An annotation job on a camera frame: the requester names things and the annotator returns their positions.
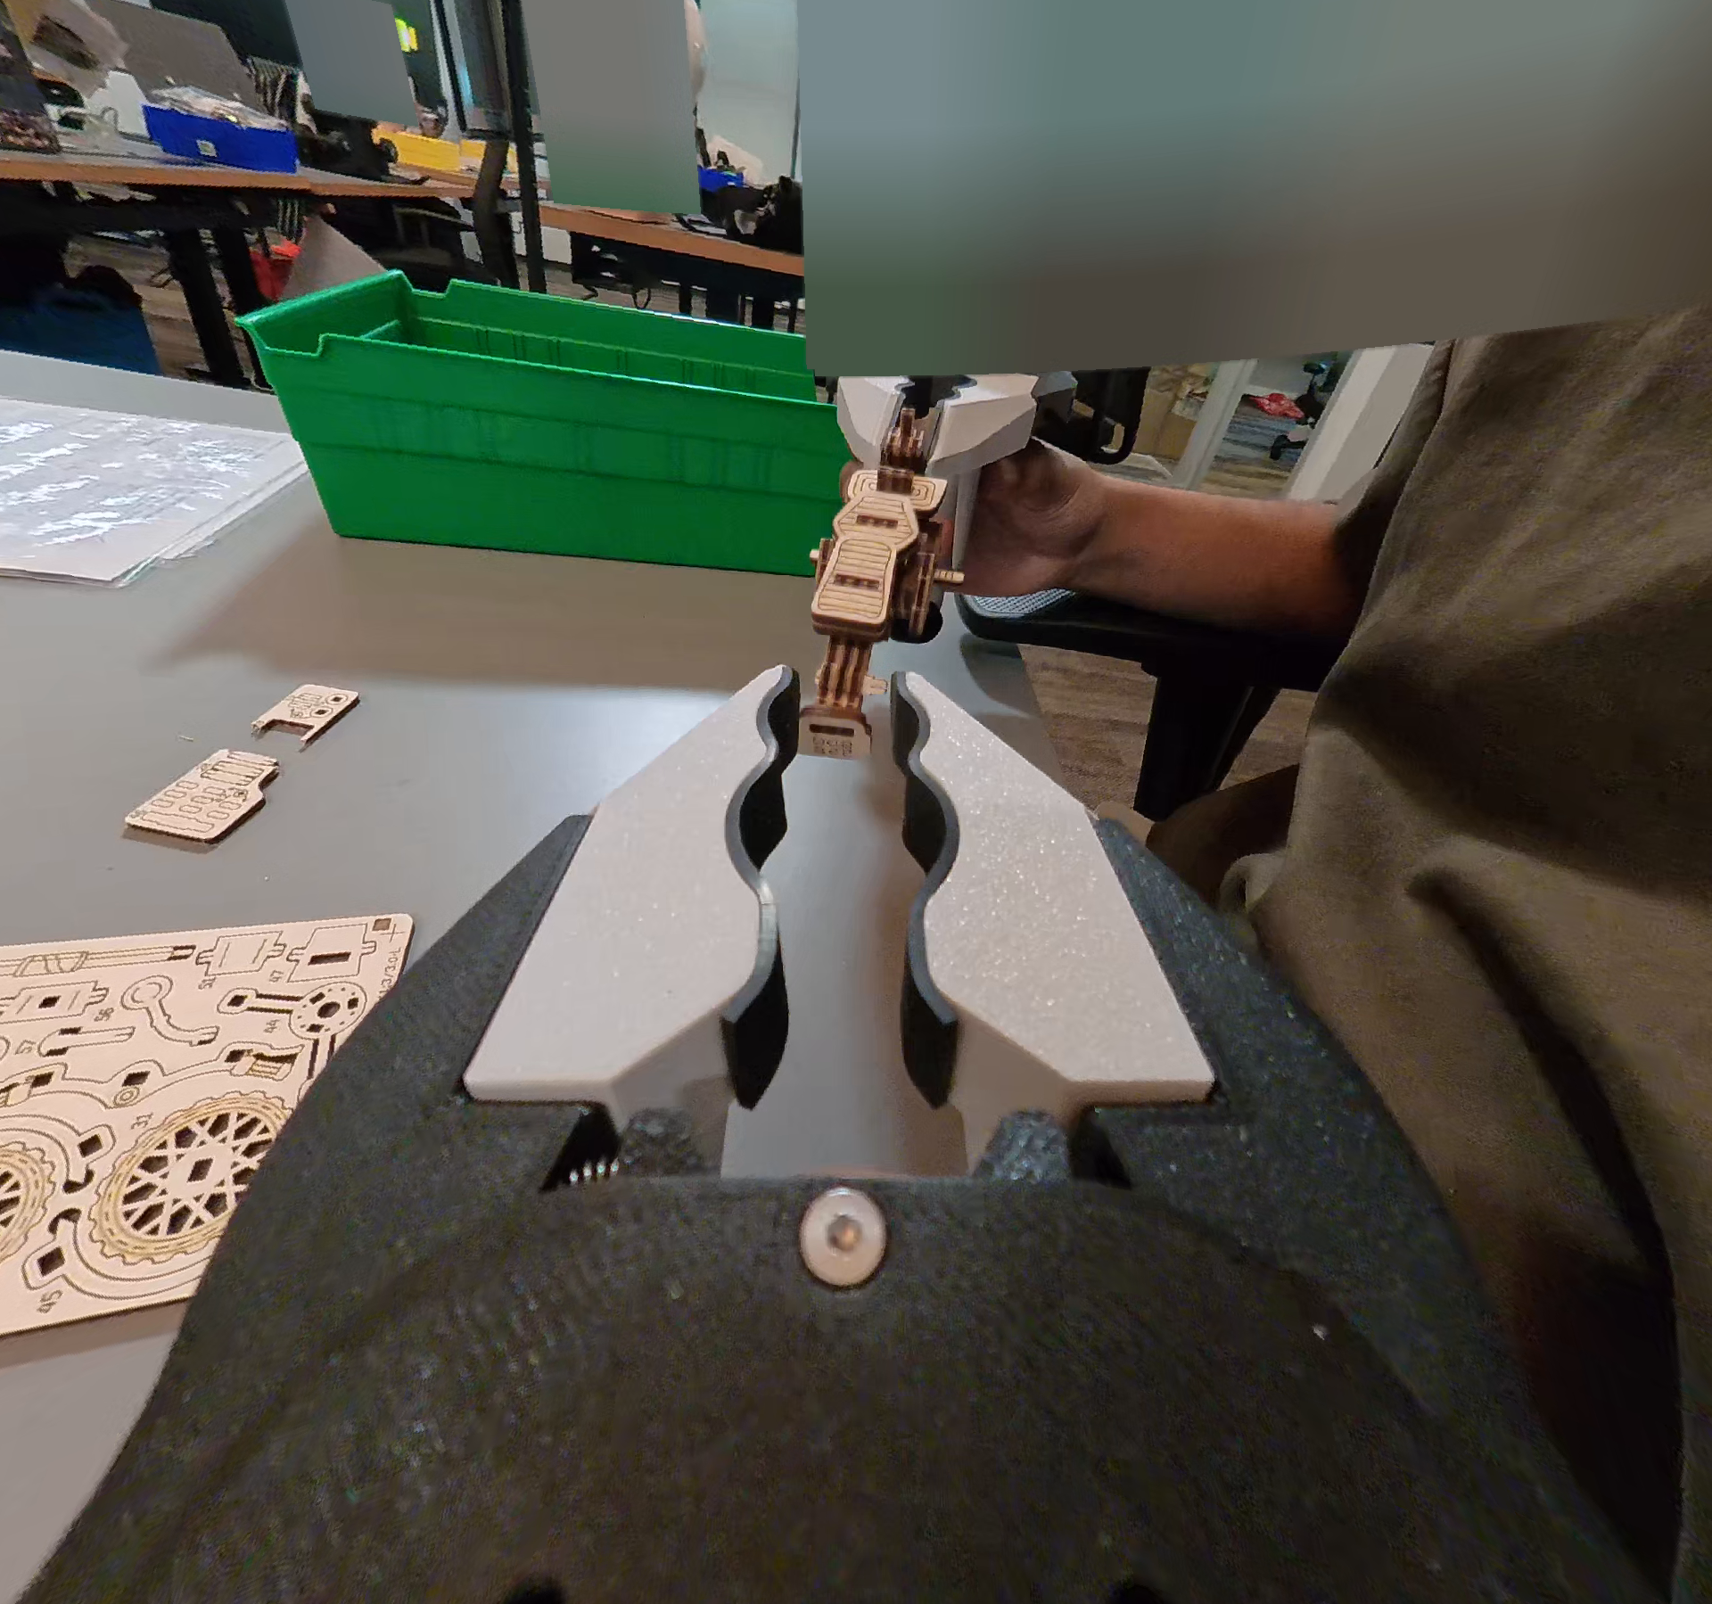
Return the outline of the long wooden workbench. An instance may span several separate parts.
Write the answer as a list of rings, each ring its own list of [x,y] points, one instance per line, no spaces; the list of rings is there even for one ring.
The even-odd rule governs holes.
[[[469,175],[432,173],[413,167],[404,167],[402,175],[402,182],[378,182],[311,167],[302,167],[294,173],[256,173],[243,167],[187,164],[181,160],[107,158],[83,152],[33,154],[5,151],[2,154],[2,178],[7,184],[65,182],[83,190],[254,191],[324,201],[370,199],[398,202],[409,197],[435,197],[459,204],[472,204],[478,190],[476,178]],[[797,286],[802,284],[804,262],[800,254],[767,251],[719,234],[702,234],[669,215],[543,201],[539,217],[545,227],[563,230],[574,238],[669,252],[702,264],[776,275]]]

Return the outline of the wooden puzzle model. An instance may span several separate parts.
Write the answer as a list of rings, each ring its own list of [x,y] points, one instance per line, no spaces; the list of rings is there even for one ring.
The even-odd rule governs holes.
[[[926,419],[902,410],[887,445],[893,465],[850,471],[821,543],[834,556],[815,577],[810,617],[824,658],[800,725],[800,749],[813,758],[867,758],[867,699],[884,693],[869,673],[873,651],[930,640],[936,595],[923,578],[932,566],[952,569],[952,525],[943,514],[949,484],[926,475],[928,449]]]

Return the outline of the blue storage bin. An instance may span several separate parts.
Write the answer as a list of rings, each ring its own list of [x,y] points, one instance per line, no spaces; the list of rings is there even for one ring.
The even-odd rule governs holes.
[[[185,110],[146,99],[143,123],[152,143],[172,160],[270,177],[298,171],[294,128],[233,102]]]

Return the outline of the black articulated stand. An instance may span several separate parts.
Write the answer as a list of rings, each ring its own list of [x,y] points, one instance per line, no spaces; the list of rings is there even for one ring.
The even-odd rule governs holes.
[[[472,202],[482,265],[498,284],[545,295],[522,0],[465,0],[461,64],[465,104],[482,143]]]

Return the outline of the dark printed carton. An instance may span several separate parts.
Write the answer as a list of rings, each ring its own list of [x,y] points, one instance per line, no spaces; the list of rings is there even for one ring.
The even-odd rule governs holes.
[[[31,71],[22,38],[2,12],[2,149],[57,156],[54,119]]]

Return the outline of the white instruction sheet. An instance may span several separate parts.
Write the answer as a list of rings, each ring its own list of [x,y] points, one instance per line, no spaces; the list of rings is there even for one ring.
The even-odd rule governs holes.
[[[2,577],[128,584],[306,473],[282,434],[5,399]]]

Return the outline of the person's right hand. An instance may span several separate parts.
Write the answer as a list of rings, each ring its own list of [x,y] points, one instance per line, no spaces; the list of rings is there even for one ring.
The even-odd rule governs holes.
[[[956,566],[967,595],[995,599],[1067,590],[1099,553],[1125,488],[1037,438],[971,486]]]

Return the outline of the small wooden puzzle piece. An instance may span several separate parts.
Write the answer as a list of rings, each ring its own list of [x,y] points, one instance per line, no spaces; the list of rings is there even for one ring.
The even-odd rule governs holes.
[[[133,808],[122,825],[154,838],[217,843],[261,812],[265,790],[280,771],[280,760],[219,751]]]

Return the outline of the person's olive clothing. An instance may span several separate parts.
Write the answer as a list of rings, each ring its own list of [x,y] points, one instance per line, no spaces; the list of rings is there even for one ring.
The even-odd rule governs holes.
[[[1708,310],[1438,347],[1282,793],[1154,849],[1349,1049],[1543,1423],[1708,1601]]]

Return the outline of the grey desk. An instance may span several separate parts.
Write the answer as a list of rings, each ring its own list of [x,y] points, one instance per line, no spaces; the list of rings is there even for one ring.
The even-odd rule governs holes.
[[[4,578],[2,940],[406,912],[411,960],[565,817],[591,812],[761,669],[819,660],[808,584],[344,540],[309,480],[126,586]],[[250,727],[298,684],[359,706],[317,745]],[[798,760],[767,866],[791,1032],[726,1140],[732,1175],[950,1175],[950,1114],[897,1045],[921,875],[876,703],[876,756]],[[222,747],[282,760],[213,847],[122,817]],[[113,1464],[183,1306],[4,1340],[2,1597]]]

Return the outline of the wooden puzzle sheet notched corner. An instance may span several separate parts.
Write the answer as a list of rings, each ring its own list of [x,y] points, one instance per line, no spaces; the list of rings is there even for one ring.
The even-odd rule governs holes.
[[[189,1299],[402,912],[2,951],[2,1330]]]

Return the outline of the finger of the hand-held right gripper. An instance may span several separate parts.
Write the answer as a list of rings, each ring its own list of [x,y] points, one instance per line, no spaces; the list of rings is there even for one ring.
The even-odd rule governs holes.
[[[858,465],[893,465],[887,460],[887,445],[908,391],[910,377],[839,377],[835,410],[850,458]]]
[[[934,406],[926,475],[956,480],[1017,454],[1036,412],[1034,384],[961,384]]]

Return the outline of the green plastic bin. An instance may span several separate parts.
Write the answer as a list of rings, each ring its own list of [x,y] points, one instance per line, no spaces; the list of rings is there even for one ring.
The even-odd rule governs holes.
[[[398,271],[239,327],[344,538],[811,575],[843,503],[798,336]]]

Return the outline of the person's right forearm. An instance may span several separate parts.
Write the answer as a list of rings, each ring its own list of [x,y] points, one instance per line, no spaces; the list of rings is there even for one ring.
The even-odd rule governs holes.
[[[1243,501],[1178,488],[1102,488],[1062,588],[1221,628],[1345,638],[1362,588],[1325,503]]]

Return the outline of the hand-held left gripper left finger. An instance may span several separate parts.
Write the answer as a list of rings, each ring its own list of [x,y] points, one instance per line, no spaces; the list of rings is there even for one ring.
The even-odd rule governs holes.
[[[722,1147],[785,1045],[782,775],[800,680],[761,671],[606,797],[519,960],[463,1088],[476,1103],[598,1106],[615,1130],[680,1114]]]

